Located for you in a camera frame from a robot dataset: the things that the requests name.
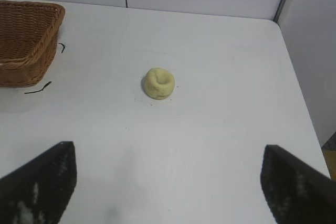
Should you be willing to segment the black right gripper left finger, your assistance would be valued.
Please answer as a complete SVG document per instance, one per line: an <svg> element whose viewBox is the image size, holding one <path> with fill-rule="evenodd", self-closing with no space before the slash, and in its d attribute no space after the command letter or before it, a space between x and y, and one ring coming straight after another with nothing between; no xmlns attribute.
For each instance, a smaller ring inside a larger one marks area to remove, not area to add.
<svg viewBox="0 0 336 224"><path fill-rule="evenodd" d="M73 142L60 142L1 178L1 223L59 223L77 183Z"/></svg>

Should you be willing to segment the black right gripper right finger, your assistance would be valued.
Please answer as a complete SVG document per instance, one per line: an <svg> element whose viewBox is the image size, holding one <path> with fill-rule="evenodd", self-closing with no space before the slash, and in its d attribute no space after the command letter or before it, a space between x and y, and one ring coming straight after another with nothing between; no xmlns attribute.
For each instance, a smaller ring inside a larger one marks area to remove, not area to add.
<svg viewBox="0 0 336 224"><path fill-rule="evenodd" d="M335 223L335 181L278 145L266 145L260 184L276 223Z"/></svg>

